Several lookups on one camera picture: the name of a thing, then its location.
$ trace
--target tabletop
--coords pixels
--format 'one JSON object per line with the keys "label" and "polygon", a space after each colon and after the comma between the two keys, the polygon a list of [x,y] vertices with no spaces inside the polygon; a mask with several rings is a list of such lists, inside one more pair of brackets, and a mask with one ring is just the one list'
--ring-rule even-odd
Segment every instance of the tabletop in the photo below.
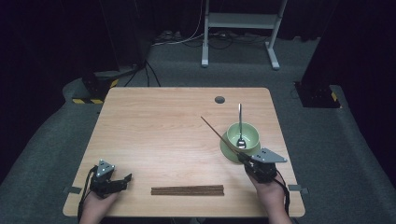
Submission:
{"label": "tabletop", "polygon": [[[270,92],[265,88],[113,88],[93,130],[73,187],[83,189],[99,160],[116,166],[111,180],[133,180],[107,214],[111,217],[266,217],[242,164],[225,158],[219,133],[238,121],[256,127],[262,147],[287,162],[277,163],[287,185],[296,185],[289,153]],[[223,185],[224,196],[151,195],[153,187]],[[69,193],[66,216],[76,216],[80,194]],[[290,216],[304,204],[290,193]]]}

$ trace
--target gray carpet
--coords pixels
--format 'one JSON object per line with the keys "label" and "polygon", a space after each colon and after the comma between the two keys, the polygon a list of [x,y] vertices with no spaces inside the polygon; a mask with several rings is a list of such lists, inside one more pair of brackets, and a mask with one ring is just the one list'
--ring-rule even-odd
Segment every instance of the gray carpet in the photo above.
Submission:
{"label": "gray carpet", "polygon": [[[200,66],[201,48],[181,44],[153,47],[148,62],[163,87],[270,90],[297,181],[309,189],[300,223],[396,223],[395,189],[361,136],[341,88],[332,86],[343,108],[304,108],[298,99],[293,81],[301,80],[317,43],[277,40],[279,71],[272,70],[259,44],[210,49],[207,68]],[[148,75],[150,86],[156,86]],[[143,69],[129,86],[147,86],[147,81]],[[37,130],[1,185],[0,223],[77,223],[63,215],[64,188],[73,183],[102,108],[71,102],[79,82],[64,87],[66,103]]]}

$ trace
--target human hand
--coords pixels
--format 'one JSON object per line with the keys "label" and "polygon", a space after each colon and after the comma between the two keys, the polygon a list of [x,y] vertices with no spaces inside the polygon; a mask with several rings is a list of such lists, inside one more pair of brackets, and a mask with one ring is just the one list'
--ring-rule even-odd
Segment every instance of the human hand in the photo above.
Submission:
{"label": "human hand", "polygon": [[98,224],[106,215],[111,205],[117,200],[119,192],[101,198],[95,192],[87,195],[79,224]]}
{"label": "human hand", "polygon": [[[269,222],[271,224],[291,223],[291,220],[285,210],[285,192],[282,187],[275,181],[261,184],[252,176],[247,176],[257,190],[257,196],[267,212]],[[280,183],[283,183],[283,179],[280,175],[276,175],[275,179]]]}

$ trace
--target spoon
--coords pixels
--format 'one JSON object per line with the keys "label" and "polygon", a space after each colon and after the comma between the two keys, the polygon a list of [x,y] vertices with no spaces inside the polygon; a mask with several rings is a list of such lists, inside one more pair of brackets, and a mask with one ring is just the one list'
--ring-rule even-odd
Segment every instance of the spoon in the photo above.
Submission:
{"label": "spoon", "polygon": [[239,148],[247,148],[247,143],[242,138],[242,105],[239,104],[239,139],[236,142],[236,146]]}

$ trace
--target chopstick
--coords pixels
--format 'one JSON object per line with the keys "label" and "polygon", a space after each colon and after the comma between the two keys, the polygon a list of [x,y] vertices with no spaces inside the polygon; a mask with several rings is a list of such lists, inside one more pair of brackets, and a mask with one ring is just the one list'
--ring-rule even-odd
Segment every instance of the chopstick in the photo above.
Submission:
{"label": "chopstick", "polygon": [[151,188],[151,195],[224,195],[222,185],[155,187]]}

